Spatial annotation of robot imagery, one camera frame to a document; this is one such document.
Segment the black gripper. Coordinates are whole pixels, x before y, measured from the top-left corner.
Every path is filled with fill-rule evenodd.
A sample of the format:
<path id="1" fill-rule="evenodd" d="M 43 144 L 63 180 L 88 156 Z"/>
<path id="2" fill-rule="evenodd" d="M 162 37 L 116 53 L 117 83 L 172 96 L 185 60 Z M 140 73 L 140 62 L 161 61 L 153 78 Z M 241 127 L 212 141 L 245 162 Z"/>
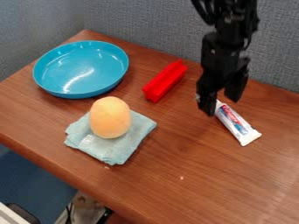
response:
<path id="1" fill-rule="evenodd" d="M 198 109 L 206 116 L 214 115 L 217 91 L 237 102 L 248 83 L 249 57 L 238 56 L 238 49 L 224 45 L 214 32 L 201 40 L 200 65 L 202 74 L 197 81 L 196 96 Z"/>

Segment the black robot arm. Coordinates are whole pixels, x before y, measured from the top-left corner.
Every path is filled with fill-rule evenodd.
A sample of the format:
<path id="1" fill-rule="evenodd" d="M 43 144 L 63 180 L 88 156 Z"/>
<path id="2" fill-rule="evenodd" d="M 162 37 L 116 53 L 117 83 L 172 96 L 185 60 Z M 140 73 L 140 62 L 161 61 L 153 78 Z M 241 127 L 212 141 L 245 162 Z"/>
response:
<path id="1" fill-rule="evenodd" d="M 249 57 L 240 57 L 257 31 L 257 0 L 190 0 L 206 25 L 214 27 L 201 39 L 196 81 L 198 109 L 214 115 L 217 92 L 237 102 L 248 83 Z"/>

